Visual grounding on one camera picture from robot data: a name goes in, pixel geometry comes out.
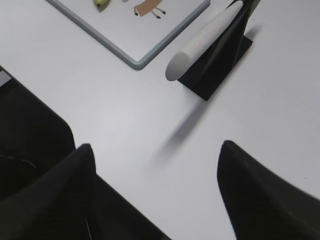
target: cartoon animal drawing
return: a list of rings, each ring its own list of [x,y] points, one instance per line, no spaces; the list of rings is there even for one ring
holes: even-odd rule
[[[143,3],[135,6],[133,8],[134,14],[136,16],[143,17],[144,15],[148,14],[148,13],[153,13],[153,15],[157,18],[157,19],[161,19],[161,17],[155,13],[154,10],[158,10],[160,12],[162,12],[163,14],[166,14],[166,12],[164,10],[162,10],[161,8],[158,7],[158,5],[162,2],[162,0],[144,0]]]

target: gray whiteboard frame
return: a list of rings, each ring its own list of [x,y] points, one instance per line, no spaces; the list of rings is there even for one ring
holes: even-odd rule
[[[98,32],[94,27],[84,21],[81,17],[71,11],[67,6],[59,0],[46,0],[61,13],[66,15],[71,21],[77,24],[85,32],[91,35],[99,43],[109,49],[112,53],[118,56],[121,60],[127,63],[130,67],[136,70],[141,70],[147,66],[166,46],[168,46],[186,27],[191,24],[207,7],[210,6],[211,0],[205,0],[196,10],[194,10],[187,18],[174,28],[163,40],[161,40],[151,51],[149,51],[139,61],[134,60],[127,53],[117,47],[108,38]]]

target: white foam roller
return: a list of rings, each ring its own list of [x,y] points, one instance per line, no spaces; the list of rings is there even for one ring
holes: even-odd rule
[[[205,53],[235,19],[244,3],[239,0],[205,25],[169,62],[165,77],[169,81],[181,78]]]

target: black stand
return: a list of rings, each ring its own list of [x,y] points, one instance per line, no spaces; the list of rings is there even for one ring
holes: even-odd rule
[[[221,148],[217,180],[237,240],[320,239],[320,201],[232,141]]]
[[[243,1],[231,25],[190,67],[179,81],[204,100],[208,100],[252,45],[244,36],[255,0]]]

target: drawing on whiteboard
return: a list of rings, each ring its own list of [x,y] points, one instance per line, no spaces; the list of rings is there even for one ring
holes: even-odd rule
[[[166,14],[166,12],[159,8],[158,5],[162,2],[162,0],[144,0],[143,3],[134,6],[133,11],[136,16],[143,17],[148,13],[152,13],[157,19],[161,19],[161,17],[155,12],[158,10],[162,12],[162,14]]]
[[[95,0],[95,4],[98,8],[102,8],[106,5],[107,2],[108,0]]]

